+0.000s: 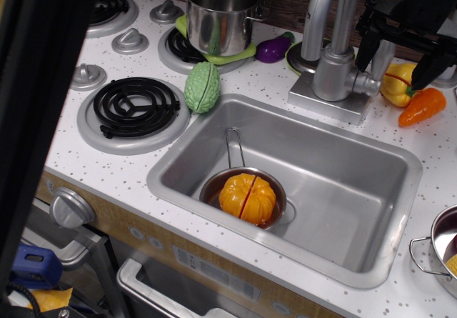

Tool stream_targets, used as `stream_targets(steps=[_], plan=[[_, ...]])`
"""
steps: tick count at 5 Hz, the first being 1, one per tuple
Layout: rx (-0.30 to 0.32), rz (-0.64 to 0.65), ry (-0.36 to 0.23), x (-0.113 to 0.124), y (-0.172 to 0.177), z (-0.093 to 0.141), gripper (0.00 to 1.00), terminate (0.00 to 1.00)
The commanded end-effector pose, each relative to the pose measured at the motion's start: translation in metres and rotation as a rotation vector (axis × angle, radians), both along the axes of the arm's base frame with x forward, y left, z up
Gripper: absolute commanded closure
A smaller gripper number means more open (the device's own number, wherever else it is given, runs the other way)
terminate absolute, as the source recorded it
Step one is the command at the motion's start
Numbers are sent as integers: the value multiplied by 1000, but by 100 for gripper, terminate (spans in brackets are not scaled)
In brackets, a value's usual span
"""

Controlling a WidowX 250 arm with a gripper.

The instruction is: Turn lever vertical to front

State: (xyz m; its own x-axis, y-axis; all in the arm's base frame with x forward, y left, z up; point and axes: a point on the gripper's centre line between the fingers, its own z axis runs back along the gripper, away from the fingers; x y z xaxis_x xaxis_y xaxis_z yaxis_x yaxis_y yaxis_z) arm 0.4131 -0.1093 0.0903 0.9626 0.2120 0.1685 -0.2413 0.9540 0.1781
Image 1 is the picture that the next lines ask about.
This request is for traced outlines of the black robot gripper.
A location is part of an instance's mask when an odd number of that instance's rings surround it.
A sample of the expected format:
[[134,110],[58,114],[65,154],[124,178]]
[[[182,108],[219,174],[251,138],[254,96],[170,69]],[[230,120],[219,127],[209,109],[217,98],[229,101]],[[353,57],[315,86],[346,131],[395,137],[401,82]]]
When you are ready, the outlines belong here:
[[356,25],[361,42],[356,66],[365,71],[381,40],[391,41],[423,54],[413,70],[411,89],[420,90],[441,75],[450,64],[447,44],[456,43],[456,24],[449,15],[456,0],[368,0]]

